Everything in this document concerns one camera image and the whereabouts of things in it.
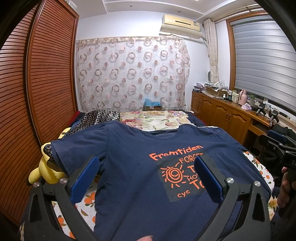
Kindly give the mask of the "person's right hand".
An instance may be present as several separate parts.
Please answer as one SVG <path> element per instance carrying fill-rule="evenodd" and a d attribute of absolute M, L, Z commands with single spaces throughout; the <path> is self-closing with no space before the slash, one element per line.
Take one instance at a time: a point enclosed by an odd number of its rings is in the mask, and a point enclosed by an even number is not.
<path fill-rule="evenodd" d="M 290 199 L 289 197 L 290 182 L 287 179 L 287 175 L 288 175 L 287 167 L 283 167 L 282 173 L 283 173 L 283 178 L 281 181 L 280 193 L 277 197 L 277 205 L 279 207 L 284 208 Z"/>

